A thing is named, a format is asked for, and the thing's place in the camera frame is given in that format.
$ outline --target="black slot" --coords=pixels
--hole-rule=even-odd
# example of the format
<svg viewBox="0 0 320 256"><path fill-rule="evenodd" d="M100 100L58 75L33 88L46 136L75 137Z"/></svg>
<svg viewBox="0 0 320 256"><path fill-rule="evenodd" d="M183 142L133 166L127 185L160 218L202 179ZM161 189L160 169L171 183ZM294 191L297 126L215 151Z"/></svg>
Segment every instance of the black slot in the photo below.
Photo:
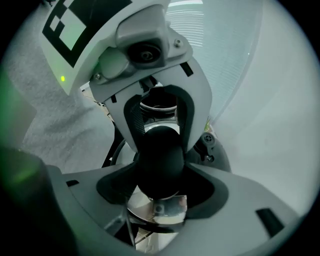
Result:
<svg viewBox="0 0 320 256"><path fill-rule="evenodd" d="M180 64L181 68L183 69L184 73L186 74L187 77L190 77L191 75L194 74L192 71L191 67L187 62Z"/></svg>
<svg viewBox="0 0 320 256"><path fill-rule="evenodd" d="M72 187L72 186L77 185L77 184L79 184L79 181L77 181L77 180L75 180L75 179L68 180L68 181L66 182L66 185L67 185L68 187Z"/></svg>
<svg viewBox="0 0 320 256"><path fill-rule="evenodd" d="M271 209L265 208L256 210L255 212L264 225L270 238L274 237L285 227Z"/></svg>
<svg viewBox="0 0 320 256"><path fill-rule="evenodd" d="M111 96L111 101L112 101L112 103L116 103L117 102L117 98L116 98L115 94Z"/></svg>

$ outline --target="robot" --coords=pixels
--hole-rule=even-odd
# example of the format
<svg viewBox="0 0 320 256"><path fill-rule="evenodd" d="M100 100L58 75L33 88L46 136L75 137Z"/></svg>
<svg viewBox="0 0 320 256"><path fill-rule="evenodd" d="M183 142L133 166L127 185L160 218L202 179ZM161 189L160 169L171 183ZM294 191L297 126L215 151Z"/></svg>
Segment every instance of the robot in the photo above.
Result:
<svg viewBox="0 0 320 256"><path fill-rule="evenodd" d="M140 255L132 224L179 232L157 255L199 250L225 255L230 247L249 255L298 219L259 183L188 162L186 155L200 138L207 139L206 154L213 149L214 138L204 134L212 92L188 41L165 20L169 2L60 0L40 33L44 55L64 91L89 81L96 101L106 105L138 153L126 166L71 174L37 165L37 187L49 191L47 203L67 227L78 255ZM140 102L158 83L177 98L179 134L164 126L145 132ZM152 221L139 217L133 206L137 189L151 203ZM131 246L116 238L124 227Z"/></svg>

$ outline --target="white wall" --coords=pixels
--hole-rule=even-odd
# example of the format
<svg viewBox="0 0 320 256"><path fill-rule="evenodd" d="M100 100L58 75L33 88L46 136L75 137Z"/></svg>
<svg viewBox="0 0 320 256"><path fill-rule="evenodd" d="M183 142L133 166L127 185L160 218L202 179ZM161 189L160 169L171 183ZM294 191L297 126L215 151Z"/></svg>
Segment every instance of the white wall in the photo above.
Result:
<svg viewBox="0 0 320 256"><path fill-rule="evenodd" d="M213 128L235 174L260 182L302 215L319 186L319 63L295 21L270 0L250 56Z"/></svg>

